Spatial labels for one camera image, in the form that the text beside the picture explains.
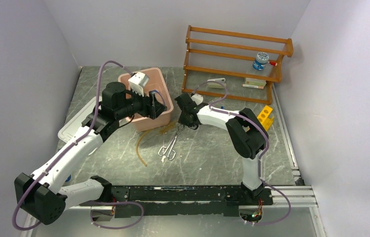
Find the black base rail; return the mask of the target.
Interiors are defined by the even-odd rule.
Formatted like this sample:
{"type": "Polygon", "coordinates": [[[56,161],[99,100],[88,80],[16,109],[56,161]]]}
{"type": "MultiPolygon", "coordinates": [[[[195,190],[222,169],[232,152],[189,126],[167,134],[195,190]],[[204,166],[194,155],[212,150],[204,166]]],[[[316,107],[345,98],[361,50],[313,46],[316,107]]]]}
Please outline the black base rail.
{"type": "Polygon", "coordinates": [[[113,186],[112,197],[117,201],[116,218],[133,216],[211,215],[225,217],[250,216],[243,209],[254,210],[259,205],[272,205],[271,189],[261,186],[252,192],[243,185],[212,186],[113,186]]]}

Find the blue white jar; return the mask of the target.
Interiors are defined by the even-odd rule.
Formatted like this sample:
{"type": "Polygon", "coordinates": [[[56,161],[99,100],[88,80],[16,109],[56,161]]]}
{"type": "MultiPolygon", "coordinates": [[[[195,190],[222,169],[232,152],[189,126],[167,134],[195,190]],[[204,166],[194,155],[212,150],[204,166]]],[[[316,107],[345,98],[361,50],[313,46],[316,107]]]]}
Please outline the blue white jar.
{"type": "Polygon", "coordinates": [[[257,71],[262,71],[268,63],[269,54],[266,52],[258,52],[253,61],[253,68],[257,71]]]}

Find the yellow test tube rack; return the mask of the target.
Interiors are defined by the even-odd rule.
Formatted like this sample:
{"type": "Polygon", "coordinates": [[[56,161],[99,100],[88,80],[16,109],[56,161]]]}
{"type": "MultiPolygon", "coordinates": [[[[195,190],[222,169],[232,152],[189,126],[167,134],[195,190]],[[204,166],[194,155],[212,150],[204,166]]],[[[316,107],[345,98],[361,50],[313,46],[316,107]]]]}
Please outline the yellow test tube rack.
{"type": "Polygon", "coordinates": [[[266,131],[269,130],[274,121],[274,116],[270,117],[272,111],[273,109],[270,106],[265,105],[262,111],[257,116],[258,121],[261,123],[266,131]]]}

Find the pink plastic bin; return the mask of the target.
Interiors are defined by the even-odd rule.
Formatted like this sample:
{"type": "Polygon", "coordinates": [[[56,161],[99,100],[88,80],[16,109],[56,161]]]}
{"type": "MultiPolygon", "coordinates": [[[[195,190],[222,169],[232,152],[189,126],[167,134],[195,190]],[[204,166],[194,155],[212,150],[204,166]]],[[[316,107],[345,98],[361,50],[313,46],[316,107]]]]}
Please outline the pink plastic bin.
{"type": "Polygon", "coordinates": [[[122,96],[120,99],[118,99],[118,107],[114,111],[114,116],[116,119],[126,119],[127,122],[131,122],[132,125],[135,127],[135,129],[138,132],[146,131],[152,128],[157,128],[161,126],[167,125],[171,120],[171,115],[174,109],[172,99],[169,95],[167,85],[165,83],[164,77],[162,75],[162,72],[159,68],[149,68],[144,69],[137,72],[143,72],[149,77],[149,81],[147,82],[146,86],[144,87],[144,93],[148,95],[151,90],[158,90],[167,106],[167,110],[164,111],[158,118],[156,119],[150,119],[147,117],[142,117],[139,114],[134,114],[131,118],[130,117],[123,117],[123,109],[126,105],[126,97],[124,92],[125,91],[132,91],[130,89],[130,85],[128,83],[128,80],[130,79],[130,75],[125,73],[118,77],[118,82],[125,85],[126,89],[124,90],[122,96]]]}

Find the white bin lid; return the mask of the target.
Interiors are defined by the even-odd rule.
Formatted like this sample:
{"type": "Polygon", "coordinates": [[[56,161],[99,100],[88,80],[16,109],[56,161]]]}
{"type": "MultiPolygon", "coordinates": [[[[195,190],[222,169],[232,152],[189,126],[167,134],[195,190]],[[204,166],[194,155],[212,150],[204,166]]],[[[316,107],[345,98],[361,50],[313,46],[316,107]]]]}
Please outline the white bin lid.
{"type": "Polygon", "coordinates": [[[81,127],[81,123],[93,113],[95,105],[96,97],[93,97],[58,131],[58,138],[65,143],[70,141],[81,127]]]}

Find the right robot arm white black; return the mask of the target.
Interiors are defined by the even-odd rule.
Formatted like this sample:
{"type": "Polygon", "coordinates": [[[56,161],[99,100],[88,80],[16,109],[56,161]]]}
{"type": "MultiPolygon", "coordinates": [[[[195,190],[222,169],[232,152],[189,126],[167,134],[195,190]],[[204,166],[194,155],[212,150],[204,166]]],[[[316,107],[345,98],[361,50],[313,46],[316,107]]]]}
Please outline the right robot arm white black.
{"type": "Polygon", "coordinates": [[[261,157],[269,147],[269,137],[252,110],[228,111],[196,102],[197,94],[183,93],[175,98],[181,110],[179,123],[196,130],[210,125],[228,132],[235,151],[243,158],[242,199],[255,204],[265,184],[261,180],[261,157]]]}

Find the white stapler on shelf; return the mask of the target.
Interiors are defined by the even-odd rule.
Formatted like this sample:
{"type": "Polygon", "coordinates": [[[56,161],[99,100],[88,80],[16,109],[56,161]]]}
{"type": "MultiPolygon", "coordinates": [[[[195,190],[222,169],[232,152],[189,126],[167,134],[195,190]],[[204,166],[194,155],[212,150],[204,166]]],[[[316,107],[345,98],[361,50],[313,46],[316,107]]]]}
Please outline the white stapler on shelf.
{"type": "Polygon", "coordinates": [[[224,89],[226,87],[226,79],[225,78],[208,79],[207,86],[209,88],[224,89]]]}

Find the aluminium frame rail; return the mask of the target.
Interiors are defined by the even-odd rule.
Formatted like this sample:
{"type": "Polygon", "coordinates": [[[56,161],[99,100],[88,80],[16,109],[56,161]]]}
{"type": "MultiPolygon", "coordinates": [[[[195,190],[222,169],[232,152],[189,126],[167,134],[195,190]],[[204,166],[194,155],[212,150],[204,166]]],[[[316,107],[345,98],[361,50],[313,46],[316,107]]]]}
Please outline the aluminium frame rail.
{"type": "MultiPolygon", "coordinates": [[[[239,217],[244,222],[252,223],[255,225],[262,224],[261,219],[264,215],[263,210],[266,207],[286,208],[287,209],[286,216],[289,216],[290,212],[294,208],[315,207],[317,205],[313,190],[308,186],[294,185],[294,186],[273,187],[271,185],[265,184],[264,187],[271,189],[273,204],[259,205],[254,210],[251,210],[249,206],[244,206],[243,209],[251,214],[250,216],[241,215],[239,217]]],[[[108,218],[116,218],[115,208],[118,205],[120,205],[120,203],[115,200],[113,200],[111,204],[85,202],[70,207],[67,210],[87,210],[90,212],[92,224],[95,225],[96,227],[101,227],[103,221],[106,221],[108,218]]],[[[145,215],[141,214],[140,216],[137,217],[141,219],[145,217],[145,215]]],[[[27,220],[28,224],[22,227],[21,229],[23,232],[31,233],[34,228],[40,225],[37,222],[37,219],[30,214],[28,214],[27,220]]]]}

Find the amber rubber tubing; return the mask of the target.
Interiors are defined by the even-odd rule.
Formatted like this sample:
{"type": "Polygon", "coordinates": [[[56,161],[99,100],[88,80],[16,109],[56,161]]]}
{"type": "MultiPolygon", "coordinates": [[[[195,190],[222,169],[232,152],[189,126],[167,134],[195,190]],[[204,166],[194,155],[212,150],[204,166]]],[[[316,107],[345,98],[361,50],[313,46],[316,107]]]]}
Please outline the amber rubber tubing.
{"type": "Polygon", "coordinates": [[[135,145],[135,153],[136,153],[137,158],[139,159],[139,161],[142,163],[144,167],[147,167],[148,164],[141,155],[141,147],[143,146],[143,144],[150,142],[150,138],[147,138],[147,137],[149,137],[149,135],[152,135],[152,138],[163,136],[167,132],[171,131],[175,125],[176,125],[176,122],[172,121],[169,124],[161,127],[157,132],[155,131],[155,128],[152,128],[150,130],[144,131],[141,134],[141,136],[139,137],[135,145]]]}

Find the wooden shelf rack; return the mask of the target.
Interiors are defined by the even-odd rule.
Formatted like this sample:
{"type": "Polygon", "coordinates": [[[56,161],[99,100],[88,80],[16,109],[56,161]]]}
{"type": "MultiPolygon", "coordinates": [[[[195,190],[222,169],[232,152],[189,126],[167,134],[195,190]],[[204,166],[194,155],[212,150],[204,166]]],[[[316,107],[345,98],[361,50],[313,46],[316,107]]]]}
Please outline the wooden shelf rack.
{"type": "Polygon", "coordinates": [[[272,88],[282,81],[282,62],[294,53],[291,38],[277,38],[246,33],[201,28],[189,25],[185,37],[186,53],[183,63],[182,92],[192,92],[196,86],[211,78],[226,79],[228,99],[262,103],[273,102],[272,88]],[[264,70],[253,68],[258,52],[269,54],[264,70]],[[243,87],[245,78],[266,81],[264,89],[243,87]]]}

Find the blue safety glasses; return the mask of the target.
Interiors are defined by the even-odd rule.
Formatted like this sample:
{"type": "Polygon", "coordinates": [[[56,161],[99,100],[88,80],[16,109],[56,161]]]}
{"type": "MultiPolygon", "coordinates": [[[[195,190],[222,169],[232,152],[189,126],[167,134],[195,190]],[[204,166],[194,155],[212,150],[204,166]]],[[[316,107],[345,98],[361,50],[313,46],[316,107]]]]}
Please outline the blue safety glasses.
{"type": "Polygon", "coordinates": [[[151,93],[151,94],[157,94],[157,95],[159,96],[160,100],[161,100],[161,103],[162,103],[164,106],[166,106],[166,102],[165,102],[165,100],[164,100],[164,98],[163,98],[162,94],[161,94],[158,90],[151,90],[151,91],[150,91],[150,93],[151,93]]]}

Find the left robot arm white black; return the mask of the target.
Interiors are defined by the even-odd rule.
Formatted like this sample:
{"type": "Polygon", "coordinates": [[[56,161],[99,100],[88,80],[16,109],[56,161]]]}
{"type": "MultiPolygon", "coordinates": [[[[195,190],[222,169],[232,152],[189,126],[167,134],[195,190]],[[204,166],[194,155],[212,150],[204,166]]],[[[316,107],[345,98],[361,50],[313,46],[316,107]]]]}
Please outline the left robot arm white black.
{"type": "Polygon", "coordinates": [[[100,176],[70,186],[64,183],[79,162],[120,128],[122,119],[134,115],[156,119],[166,109],[164,99],[156,92],[144,92],[139,85],[126,87],[121,82],[107,84],[98,92],[92,113],[81,123],[74,137],[40,168],[15,178],[16,209],[26,211],[39,224],[49,225],[70,207],[85,202],[111,204],[112,185],[100,176]]]}

